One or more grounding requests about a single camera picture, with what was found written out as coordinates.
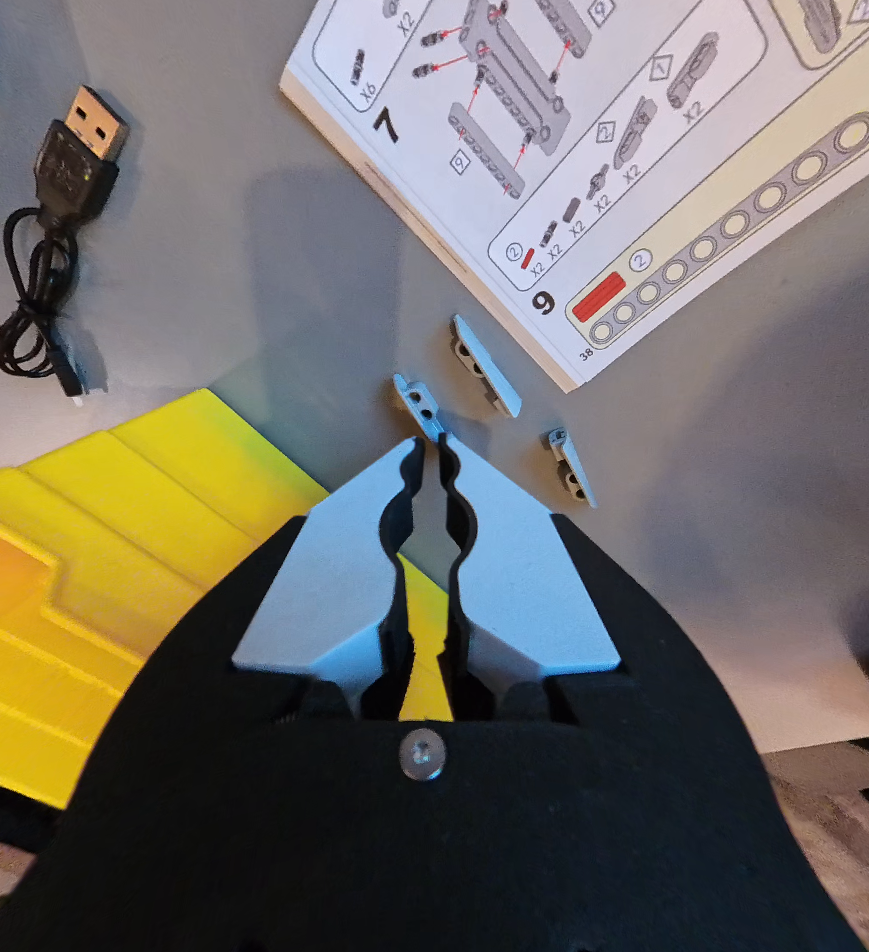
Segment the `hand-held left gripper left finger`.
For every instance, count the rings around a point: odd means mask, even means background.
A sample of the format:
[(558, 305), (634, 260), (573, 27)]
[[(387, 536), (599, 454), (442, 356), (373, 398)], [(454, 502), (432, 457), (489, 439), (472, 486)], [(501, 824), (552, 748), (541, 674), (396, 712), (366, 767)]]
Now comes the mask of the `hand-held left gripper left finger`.
[(425, 443), (406, 439), (305, 517), (232, 657), (335, 684), (351, 708), (402, 708), (415, 661), (404, 566)]

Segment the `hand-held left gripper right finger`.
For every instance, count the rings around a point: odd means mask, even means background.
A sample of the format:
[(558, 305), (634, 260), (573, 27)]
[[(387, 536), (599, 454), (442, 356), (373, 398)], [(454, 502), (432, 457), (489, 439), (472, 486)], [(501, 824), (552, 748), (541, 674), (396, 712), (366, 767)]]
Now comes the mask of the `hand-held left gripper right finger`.
[(452, 693), (619, 668), (620, 654), (555, 523), (555, 514), (443, 433), (439, 475), (458, 546), (449, 579), (444, 663)]

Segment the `small grey panel piece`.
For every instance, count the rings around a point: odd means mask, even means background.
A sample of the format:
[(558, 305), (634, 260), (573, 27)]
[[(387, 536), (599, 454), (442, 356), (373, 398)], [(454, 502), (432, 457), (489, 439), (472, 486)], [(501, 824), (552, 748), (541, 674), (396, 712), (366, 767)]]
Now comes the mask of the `small grey panel piece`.
[(504, 417), (516, 419), (522, 410), (522, 398), (489, 351), (461, 315), (452, 316), (451, 328), (454, 355), (480, 383), (491, 406)]
[(592, 509), (598, 507), (595, 494), (579, 454), (566, 427), (556, 427), (540, 437), (558, 465), (560, 482), (574, 500)]
[(393, 387), (404, 409), (408, 411), (424, 436), (437, 445), (446, 430), (439, 419), (439, 406), (428, 387), (421, 382), (410, 382), (400, 373), (393, 375)]

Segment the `grey desk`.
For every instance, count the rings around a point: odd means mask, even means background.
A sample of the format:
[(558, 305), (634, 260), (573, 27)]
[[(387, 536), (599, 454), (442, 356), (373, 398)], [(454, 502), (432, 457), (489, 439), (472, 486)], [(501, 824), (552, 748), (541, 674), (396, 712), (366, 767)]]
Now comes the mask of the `grey desk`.
[[(334, 489), (414, 432), (398, 371), (655, 595), (761, 751), (869, 736), (869, 176), (565, 394), (277, 94), (310, 11), (0, 2), (0, 323), (47, 126), (85, 83), (131, 123), (62, 323), (94, 391), (0, 372), (0, 468), (210, 387)], [(560, 426), (596, 509), (540, 440)]]

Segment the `yellow plastic bin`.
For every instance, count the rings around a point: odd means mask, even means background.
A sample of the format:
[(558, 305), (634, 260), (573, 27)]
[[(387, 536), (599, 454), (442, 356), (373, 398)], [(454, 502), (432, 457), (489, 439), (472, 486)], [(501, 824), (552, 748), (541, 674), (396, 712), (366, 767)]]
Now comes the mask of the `yellow plastic bin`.
[(329, 491), (218, 396), (0, 470), (0, 788), (64, 809), (133, 678)]

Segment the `open instruction booklet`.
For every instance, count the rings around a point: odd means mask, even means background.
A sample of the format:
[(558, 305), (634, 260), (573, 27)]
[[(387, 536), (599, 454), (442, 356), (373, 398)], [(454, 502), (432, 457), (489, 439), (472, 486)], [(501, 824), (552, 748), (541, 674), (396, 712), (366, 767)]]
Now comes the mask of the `open instruction booklet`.
[(869, 1), (317, 2), (278, 88), (568, 393), (869, 174)]

